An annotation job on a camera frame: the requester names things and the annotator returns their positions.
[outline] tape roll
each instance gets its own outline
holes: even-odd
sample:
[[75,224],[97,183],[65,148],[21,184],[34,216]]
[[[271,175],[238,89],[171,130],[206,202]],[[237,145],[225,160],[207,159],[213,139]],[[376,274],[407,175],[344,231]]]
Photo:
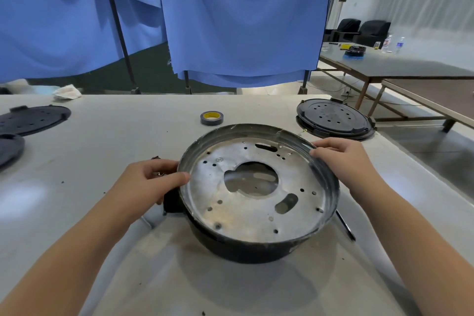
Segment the tape roll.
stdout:
[[224,114],[218,111],[205,111],[201,114],[201,124],[207,126],[221,125],[224,122]]

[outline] person's left hand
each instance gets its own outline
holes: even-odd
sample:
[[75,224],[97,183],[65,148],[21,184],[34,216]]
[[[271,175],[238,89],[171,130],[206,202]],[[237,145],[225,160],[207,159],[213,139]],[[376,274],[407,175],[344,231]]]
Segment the person's left hand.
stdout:
[[[95,205],[95,211],[101,215],[111,215],[121,224],[130,226],[153,204],[160,204],[164,194],[189,181],[189,174],[176,172],[177,167],[177,161],[166,159],[128,165],[109,192]],[[157,177],[157,172],[167,175]]]

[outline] black pole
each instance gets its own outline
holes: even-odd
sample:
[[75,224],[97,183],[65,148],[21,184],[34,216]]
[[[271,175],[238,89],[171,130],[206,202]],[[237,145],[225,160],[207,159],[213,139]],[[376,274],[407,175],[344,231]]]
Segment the black pole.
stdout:
[[115,0],[109,0],[110,7],[112,8],[112,14],[114,16],[115,28],[117,29],[118,38],[120,39],[120,45],[122,46],[123,57],[125,59],[125,64],[127,65],[128,76],[132,82],[133,89],[132,94],[141,94],[141,91],[135,82],[135,77],[133,75],[132,64],[130,63],[130,58],[128,57],[127,46],[125,45],[125,39],[122,33],[122,26],[120,25],[119,14],[117,13],[117,6],[115,5]]
[[299,87],[298,95],[306,95],[308,94],[308,89],[306,88],[306,83],[308,82],[308,79],[310,78],[310,70],[305,70],[304,71],[304,79],[303,79],[303,85]]
[[188,76],[188,71],[187,70],[184,71],[184,83],[185,83],[185,86],[186,86],[186,94],[187,95],[193,94],[192,91],[191,91],[191,87],[189,86],[189,76]]

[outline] metal pot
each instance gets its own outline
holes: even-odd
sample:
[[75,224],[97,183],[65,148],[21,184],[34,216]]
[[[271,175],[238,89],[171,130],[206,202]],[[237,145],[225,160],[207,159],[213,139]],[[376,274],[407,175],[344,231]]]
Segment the metal pot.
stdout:
[[333,217],[339,181],[314,146],[259,124],[215,129],[184,153],[179,189],[193,233],[211,252],[241,263],[280,259]]

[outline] black chair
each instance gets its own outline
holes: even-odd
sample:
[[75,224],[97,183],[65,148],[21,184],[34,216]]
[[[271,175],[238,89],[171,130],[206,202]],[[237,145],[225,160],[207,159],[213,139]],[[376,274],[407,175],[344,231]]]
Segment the black chair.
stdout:
[[338,42],[339,39],[352,39],[360,26],[358,19],[343,19],[337,29],[325,29],[323,41]]
[[352,42],[373,48],[376,42],[383,44],[388,36],[390,29],[389,21],[385,20],[369,20],[366,21],[359,29],[359,35],[354,36]]

